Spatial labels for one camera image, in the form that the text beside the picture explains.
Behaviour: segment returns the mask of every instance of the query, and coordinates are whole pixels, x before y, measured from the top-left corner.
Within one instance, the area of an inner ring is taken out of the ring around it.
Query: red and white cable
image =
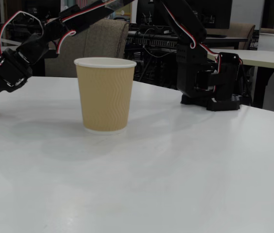
[[[187,31],[187,29],[185,29],[184,26],[182,26],[181,24],[179,24],[179,23],[177,22],[177,20],[175,19],[175,16],[171,13],[171,11],[166,7],[166,5],[165,5],[164,3],[163,3],[163,5],[164,5],[165,9],[167,10],[167,12],[170,14],[171,18],[172,18],[172,19],[174,20],[174,22],[177,24],[177,26],[178,26],[181,30],[183,30],[184,33],[188,35],[188,37],[191,38],[191,40],[193,41],[193,43],[190,44],[190,48],[191,48],[191,49],[194,49],[194,48],[196,47],[196,40],[195,40],[194,36],[193,36],[191,33],[189,33],[189,32]]]
[[[8,21],[6,21],[6,22],[3,24],[3,26],[2,26],[1,29],[0,29],[0,55],[2,55],[2,50],[1,50],[1,38],[2,38],[2,34],[3,34],[3,32],[4,32],[4,29],[5,29],[6,26],[7,26],[7,25],[8,25],[16,16],[18,16],[19,14],[28,15],[28,16],[34,18],[35,20],[37,20],[37,21],[39,22],[40,26],[41,26],[42,35],[43,35],[43,33],[44,33],[42,23],[41,23],[41,21],[40,21],[38,18],[36,18],[36,17],[34,17],[33,15],[30,15],[29,13],[24,12],[24,11],[17,11],[17,12],[8,20]]]
[[[57,44],[57,54],[60,53],[60,48],[61,48],[61,45],[63,44],[64,40],[68,37],[68,36],[71,36],[71,35],[75,35],[77,32],[75,30],[71,30],[69,32],[67,32],[58,42]]]

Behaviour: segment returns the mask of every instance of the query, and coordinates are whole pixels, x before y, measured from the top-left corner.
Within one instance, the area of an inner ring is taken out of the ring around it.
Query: electronic equipment
[[[38,19],[57,18],[60,13],[61,0],[23,0],[23,11]]]
[[[23,87],[32,76],[32,68],[37,61],[49,50],[49,43],[60,39],[56,44],[57,53],[67,36],[74,36],[127,5],[132,0],[99,0],[80,9],[77,5],[59,14],[59,18],[47,23],[41,34],[33,34],[16,51],[1,50],[0,44],[0,92],[13,92]],[[239,80],[241,59],[237,54],[213,53],[203,41],[206,29],[197,18],[186,0],[155,0],[157,7],[173,32],[178,37],[177,88],[183,93],[183,104],[197,104],[207,107],[211,111],[237,110],[240,100],[233,95],[234,84]],[[0,30],[0,41],[3,30],[17,14],[10,18]],[[207,53],[216,55],[216,62],[207,60]]]
[[[186,0],[205,28],[229,29],[232,0]],[[152,0],[138,0],[137,24],[167,26]]]

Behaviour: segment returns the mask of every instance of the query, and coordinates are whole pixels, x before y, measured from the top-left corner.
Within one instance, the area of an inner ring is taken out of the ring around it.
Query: cup bottom
[[[120,134],[126,131],[126,127],[121,129],[121,130],[116,130],[116,131],[96,131],[96,130],[90,130],[86,127],[84,127],[86,131],[92,134],[96,135],[115,135],[115,134]]]

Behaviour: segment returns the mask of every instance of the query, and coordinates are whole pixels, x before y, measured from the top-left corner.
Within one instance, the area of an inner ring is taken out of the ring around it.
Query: wire
[[[117,0],[110,0],[110,1],[108,1],[108,2],[101,3],[101,4],[97,5],[97,6],[93,6],[93,7],[89,8],[89,9],[87,9],[87,10],[84,10],[84,11],[81,11],[81,12],[78,12],[78,13],[75,13],[75,14],[73,14],[73,15],[71,15],[71,16],[68,16],[68,17],[66,17],[66,18],[63,18],[63,22],[66,22],[66,21],[68,21],[69,19],[72,19],[72,18],[74,18],[74,17],[83,15],[83,14],[88,13],[88,12],[90,12],[90,11],[96,10],[96,9],[102,7],[102,6],[109,5],[109,4],[111,4],[111,3],[115,2],[115,1],[117,1]]]
[[[185,32],[185,34],[187,34],[187,35],[191,38],[191,40],[193,41],[193,43],[190,44],[190,48],[191,48],[191,49],[194,49],[194,48],[196,47],[196,40],[195,40],[195,38],[193,37],[193,35],[191,35],[191,33],[189,33],[181,24],[179,24],[179,23],[177,22],[177,20],[175,19],[174,15],[170,12],[170,10],[165,6],[164,3],[163,3],[163,5],[164,5],[165,9],[168,11],[168,13],[170,14],[171,18],[172,18],[172,19],[174,20],[174,22],[177,24],[177,26],[178,26],[179,28],[181,28],[181,30],[183,30],[183,31]]]
[[[169,53],[164,54],[163,56],[159,56],[159,57],[158,57],[158,56],[155,56],[155,55],[153,55],[152,53],[150,53],[145,47],[144,47],[144,49],[145,49],[146,52],[149,53],[152,57],[156,57],[156,58],[165,57],[165,56],[167,56],[167,55],[169,55],[169,54],[171,54],[171,53],[177,52],[177,51],[171,51],[171,52],[169,52]]]
[[[242,66],[242,70],[243,70],[243,79],[244,79],[246,90],[247,90],[247,94],[248,94],[248,97],[249,97],[250,106],[253,106],[254,105],[254,103],[253,103],[253,97],[252,97],[252,94],[250,93],[248,82],[246,80],[246,72],[245,72],[245,69],[244,69],[244,62],[243,62],[242,59],[240,59],[240,65]]]
[[[69,36],[69,35],[75,35],[77,32],[75,30],[71,30],[69,32],[67,32],[58,42],[58,45],[57,45],[57,54],[60,53],[60,48],[61,48],[61,45],[62,43],[64,42],[64,40]]]
[[[146,24],[148,24],[147,23],[147,18],[146,18],[146,15],[142,12],[142,14],[143,14],[143,16],[145,17],[145,22],[146,22]]]
[[[206,45],[200,43],[200,46],[205,49],[207,51],[207,53],[211,54],[211,55],[218,55],[218,53],[213,52],[212,50],[210,50]]]
[[[19,14],[28,15],[28,16],[34,18],[35,20],[37,20],[37,21],[39,22],[40,26],[41,26],[42,35],[44,34],[44,29],[43,29],[42,23],[41,23],[41,21],[40,21],[38,18],[36,18],[36,17],[34,17],[33,15],[30,15],[29,13],[24,12],[24,11],[17,11],[17,12],[8,20],[8,21],[6,21],[6,22],[3,24],[3,26],[2,26],[1,29],[0,29],[0,55],[2,55],[2,50],[1,50],[1,38],[2,38],[2,34],[3,34],[3,32],[4,32],[4,29],[5,29],[5,27],[6,27],[6,26],[7,26],[7,25],[8,25],[16,16],[18,16]]]
[[[145,33],[143,34],[142,40],[145,39],[145,35],[147,34],[147,32],[148,32],[149,30],[154,30],[154,28],[148,28],[148,29],[145,31]],[[147,53],[149,53],[151,56],[156,57],[156,58],[165,57],[165,56],[167,56],[168,54],[177,52],[177,51],[170,51],[169,53],[166,53],[166,54],[164,54],[163,56],[155,56],[155,55],[153,55],[152,53],[150,53],[150,52],[145,48],[144,45],[143,45],[143,48],[146,50]]]
[[[142,40],[145,39],[145,35],[147,34],[147,32],[148,32],[149,30],[154,30],[154,28],[148,28],[148,29],[146,30],[146,32],[143,34]]]

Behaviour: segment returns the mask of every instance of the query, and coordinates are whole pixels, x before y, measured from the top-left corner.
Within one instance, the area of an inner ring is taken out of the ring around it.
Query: computer monitor
[[[23,10],[38,19],[56,18],[60,13],[61,0],[23,0]]]
[[[229,29],[232,0],[186,0],[205,28]],[[137,24],[167,26],[153,0],[138,0]]]
[[[153,25],[154,2],[153,0],[138,0],[136,23],[141,25]]]

